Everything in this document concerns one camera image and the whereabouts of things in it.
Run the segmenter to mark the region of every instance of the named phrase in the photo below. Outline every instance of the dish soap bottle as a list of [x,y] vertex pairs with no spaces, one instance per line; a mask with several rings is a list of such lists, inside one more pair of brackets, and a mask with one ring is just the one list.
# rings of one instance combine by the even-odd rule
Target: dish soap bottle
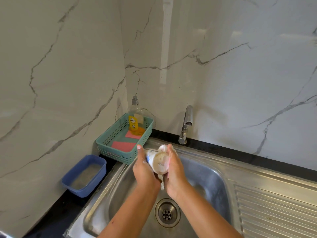
[[154,120],[154,116],[145,108],[139,106],[137,96],[133,96],[132,106],[128,110],[129,113],[129,130],[133,135],[142,136],[147,129],[144,123],[144,117]]

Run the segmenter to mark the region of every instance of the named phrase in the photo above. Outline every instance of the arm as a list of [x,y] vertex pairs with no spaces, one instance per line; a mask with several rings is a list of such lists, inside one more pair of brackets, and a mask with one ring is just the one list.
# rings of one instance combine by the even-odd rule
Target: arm
[[145,160],[144,150],[138,145],[138,159],[133,166],[137,186],[124,204],[100,233],[98,238],[138,237],[152,210],[160,190],[160,181]]
[[170,166],[164,177],[168,195],[184,212],[199,238],[242,238],[212,206],[188,183],[184,167],[171,144],[168,146]]

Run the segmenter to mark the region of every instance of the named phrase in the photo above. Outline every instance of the person's left hand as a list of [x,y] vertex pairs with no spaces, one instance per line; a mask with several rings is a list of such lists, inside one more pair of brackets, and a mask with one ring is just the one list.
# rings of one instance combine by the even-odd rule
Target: person's left hand
[[138,186],[148,191],[158,191],[161,187],[161,181],[157,178],[157,174],[154,174],[153,170],[147,163],[143,147],[138,145],[137,149],[138,157],[133,166],[133,173]]

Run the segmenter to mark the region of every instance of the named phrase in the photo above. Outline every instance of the forearm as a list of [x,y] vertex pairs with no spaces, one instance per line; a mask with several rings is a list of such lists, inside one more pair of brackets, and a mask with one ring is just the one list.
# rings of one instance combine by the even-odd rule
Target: forearm
[[158,190],[136,187],[98,238],[138,237],[151,212]]
[[188,182],[182,185],[175,201],[199,238],[242,238]]

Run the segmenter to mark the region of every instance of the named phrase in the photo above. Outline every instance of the pink sponge cloth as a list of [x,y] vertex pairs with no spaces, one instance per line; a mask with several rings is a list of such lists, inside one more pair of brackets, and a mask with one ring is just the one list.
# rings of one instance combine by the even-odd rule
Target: pink sponge cloth
[[123,152],[130,152],[134,148],[135,145],[136,145],[136,143],[114,141],[112,143],[111,147],[118,149],[118,150],[121,150]]
[[127,138],[140,139],[142,136],[134,135],[131,131],[128,131],[125,135]]

